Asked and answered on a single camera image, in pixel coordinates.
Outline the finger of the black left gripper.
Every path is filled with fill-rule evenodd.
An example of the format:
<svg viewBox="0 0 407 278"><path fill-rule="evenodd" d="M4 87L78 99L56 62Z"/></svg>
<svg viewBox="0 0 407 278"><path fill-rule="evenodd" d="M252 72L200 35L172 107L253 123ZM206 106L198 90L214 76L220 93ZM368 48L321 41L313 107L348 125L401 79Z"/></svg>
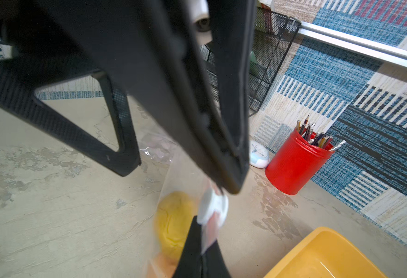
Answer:
<svg viewBox="0 0 407 278"><path fill-rule="evenodd" d="M70 38L231 194L248 171L254 1L209 1L215 104L185 1L39 1Z"/></svg>
<svg viewBox="0 0 407 278"><path fill-rule="evenodd" d="M102 91L117 146L113 147L85 126L80 114L92 115L95 105L68 98L50 104L38 92L85 77ZM128 97L88 57L17 57L0 60L0 109L77 150L108 170L125 177L141 165Z"/></svg>

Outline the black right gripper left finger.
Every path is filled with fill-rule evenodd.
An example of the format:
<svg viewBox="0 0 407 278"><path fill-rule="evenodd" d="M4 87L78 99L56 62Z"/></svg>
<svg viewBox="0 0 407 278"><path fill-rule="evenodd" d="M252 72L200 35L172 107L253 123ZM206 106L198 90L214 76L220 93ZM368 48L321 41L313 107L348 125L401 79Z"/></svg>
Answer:
<svg viewBox="0 0 407 278"><path fill-rule="evenodd" d="M197 223L197 216L192 219L183 252L172 278L202 277L202 227Z"/></svg>

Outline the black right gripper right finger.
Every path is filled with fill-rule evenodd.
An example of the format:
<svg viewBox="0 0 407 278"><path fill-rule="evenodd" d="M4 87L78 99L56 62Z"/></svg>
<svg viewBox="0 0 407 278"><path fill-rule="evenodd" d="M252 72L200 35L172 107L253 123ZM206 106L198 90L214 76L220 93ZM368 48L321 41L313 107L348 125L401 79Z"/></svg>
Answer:
<svg viewBox="0 0 407 278"><path fill-rule="evenodd" d="M225 265L218 241L215 241L203 254L204 278L231 278Z"/></svg>

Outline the yellow lemon-like potato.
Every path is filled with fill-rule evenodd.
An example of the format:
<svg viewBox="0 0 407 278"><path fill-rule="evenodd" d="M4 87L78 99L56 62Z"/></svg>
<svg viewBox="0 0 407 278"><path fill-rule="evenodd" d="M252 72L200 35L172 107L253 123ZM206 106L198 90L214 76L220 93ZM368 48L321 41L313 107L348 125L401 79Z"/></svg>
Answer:
<svg viewBox="0 0 407 278"><path fill-rule="evenodd" d="M189 194L176 191L165 196L158 204L154 215L154 230L162 253L178 262L197 214L195 200Z"/></svg>

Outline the clear zipper bag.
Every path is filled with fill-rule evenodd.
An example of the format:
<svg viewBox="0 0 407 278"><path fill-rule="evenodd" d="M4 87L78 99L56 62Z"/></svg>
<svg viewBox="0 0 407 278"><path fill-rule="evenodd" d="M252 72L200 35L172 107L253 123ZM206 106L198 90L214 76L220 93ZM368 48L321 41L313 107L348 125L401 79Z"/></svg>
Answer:
<svg viewBox="0 0 407 278"><path fill-rule="evenodd" d="M228 197L165 133L140 140L143 158L168 166L154 213L154 253L148 278L228 278L217 237Z"/></svg>

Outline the orange potato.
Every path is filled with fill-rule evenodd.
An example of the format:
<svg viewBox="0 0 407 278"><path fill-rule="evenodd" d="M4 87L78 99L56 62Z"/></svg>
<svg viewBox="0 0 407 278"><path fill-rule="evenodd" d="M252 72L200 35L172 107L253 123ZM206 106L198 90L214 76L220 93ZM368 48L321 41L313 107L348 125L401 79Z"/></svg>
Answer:
<svg viewBox="0 0 407 278"><path fill-rule="evenodd" d="M177 265L177 262L171 260L163 253L158 253L148 260L145 276L147 278L172 278Z"/></svg>

